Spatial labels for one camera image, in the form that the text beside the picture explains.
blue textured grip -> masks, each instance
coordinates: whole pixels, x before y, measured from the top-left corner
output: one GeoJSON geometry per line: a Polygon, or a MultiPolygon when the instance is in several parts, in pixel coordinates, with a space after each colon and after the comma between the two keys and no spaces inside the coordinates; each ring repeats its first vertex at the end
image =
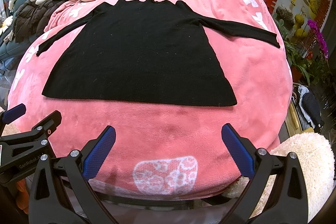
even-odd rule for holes
{"type": "Polygon", "coordinates": [[[83,176],[86,180],[96,177],[115,141],[116,131],[113,127],[109,127],[84,161],[83,176]]]}
{"type": "Polygon", "coordinates": [[[254,160],[232,129],[226,124],[222,127],[222,140],[244,177],[254,177],[254,160]]]}
{"type": "Polygon", "coordinates": [[[26,114],[26,106],[24,104],[19,104],[10,110],[4,112],[2,116],[2,122],[4,124],[10,124],[14,122],[16,119],[26,114]]]}

